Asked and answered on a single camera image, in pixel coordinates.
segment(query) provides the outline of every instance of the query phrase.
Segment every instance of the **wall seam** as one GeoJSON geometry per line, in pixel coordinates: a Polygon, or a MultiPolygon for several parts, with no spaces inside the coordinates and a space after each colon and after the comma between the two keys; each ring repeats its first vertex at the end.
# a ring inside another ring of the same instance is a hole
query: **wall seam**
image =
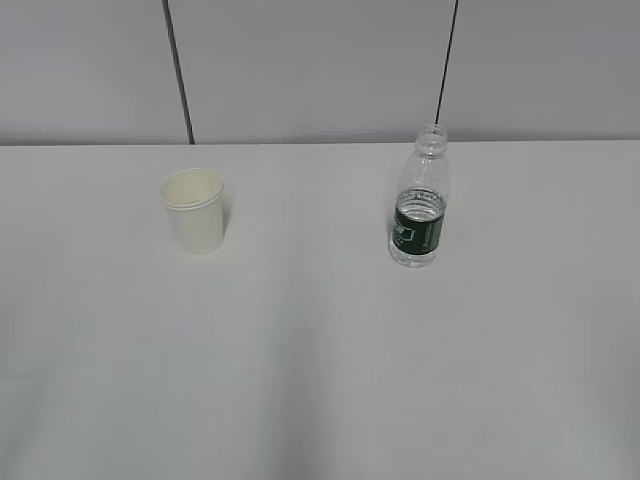
{"type": "Polygon", "coordinates": [[[176,81],[178,82],[178,91],[180,92],[180,103],[182,105],[182,114],[184,115],[184,123],[187,129],[187,138],[189,144],[194,145],[193,125],[191,124],[191,115],[189,114],[189,103],[187,102],[187,93],[184,88],[184,80],[182,78],[182,67],[180,66],[180,56],[178,55],[178,46],[176,44],[176,36],[173,30],[173,20],[171,19],[171,10],[169,9],[169,0],[162,0],[162,9],[164,11],[164,19],[167,25],[167,35],[169,37],[169,45],[171,47],[171,58],[173,59],[173,69],[176,72],[176,81]]]}

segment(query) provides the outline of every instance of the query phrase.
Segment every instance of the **water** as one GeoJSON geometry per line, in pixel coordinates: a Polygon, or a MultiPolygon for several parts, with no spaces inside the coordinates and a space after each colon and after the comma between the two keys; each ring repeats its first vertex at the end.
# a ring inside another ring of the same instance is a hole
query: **water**
{"type": "Polygon", "coordinates": [[[396,200],[389,253],[401,265],[424,267],[430,264],[440,243],[446,209],[445,200],[434,190],[409,188],[396,200]]]}

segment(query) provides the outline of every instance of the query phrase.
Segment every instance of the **white paper cup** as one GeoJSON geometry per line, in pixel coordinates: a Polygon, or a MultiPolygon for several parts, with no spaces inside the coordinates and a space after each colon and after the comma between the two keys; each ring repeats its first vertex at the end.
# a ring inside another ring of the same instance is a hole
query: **white paper cup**
{"type": "Polygon", "coordinates": [[[205,255],[222,244],[222,188],[222,177],[206,168],[176,172],[160,187],[160,198],[184,251],[205,255]]]}

